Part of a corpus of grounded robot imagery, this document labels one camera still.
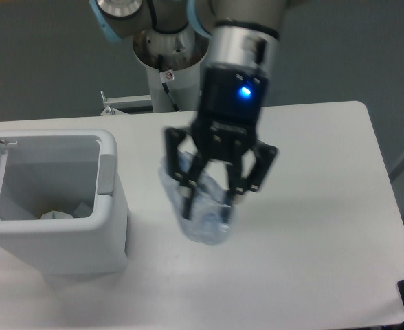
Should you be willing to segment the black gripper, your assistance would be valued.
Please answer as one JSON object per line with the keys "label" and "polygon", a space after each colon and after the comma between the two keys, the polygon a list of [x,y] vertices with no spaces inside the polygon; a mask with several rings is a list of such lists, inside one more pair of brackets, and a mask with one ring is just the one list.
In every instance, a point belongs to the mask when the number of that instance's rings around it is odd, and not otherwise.
{"label": "black gripper", "polygon": [[[257,140],[256,125],[269,79],[261,71],[214,66],[206,69],[197,116],[191,124],[197,152],[188,170],[181,166],[179,145],[185,129],[166,127],[164,139],[168,175],[179,183],[184,197],[181,215],[190,219],[199,178],[208,160],[226,165],[228,190],[224,204],[237,204],[247,191],[259,191],[278,148]],[[254,165],[243,177],[243,155],[252,150]]]}

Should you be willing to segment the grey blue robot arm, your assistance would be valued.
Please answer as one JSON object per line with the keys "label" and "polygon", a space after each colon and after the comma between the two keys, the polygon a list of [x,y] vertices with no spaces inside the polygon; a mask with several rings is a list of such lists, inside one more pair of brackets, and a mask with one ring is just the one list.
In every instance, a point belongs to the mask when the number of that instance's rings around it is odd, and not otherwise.
{"label": "grey blue robot arm", "polygon": [[201,99],[191,125],[164,131],[166,168],[178,183],[181,216],[196,213],[201,176],[211,161],[224,163],[229,188],[221,193],[221,219],[245,193],[259,190],[277,148],[256,133],[280,42],[284,11],[296,1],[92,1],[112,41],[153,30],[175,36],[186,28],[208,38]]}

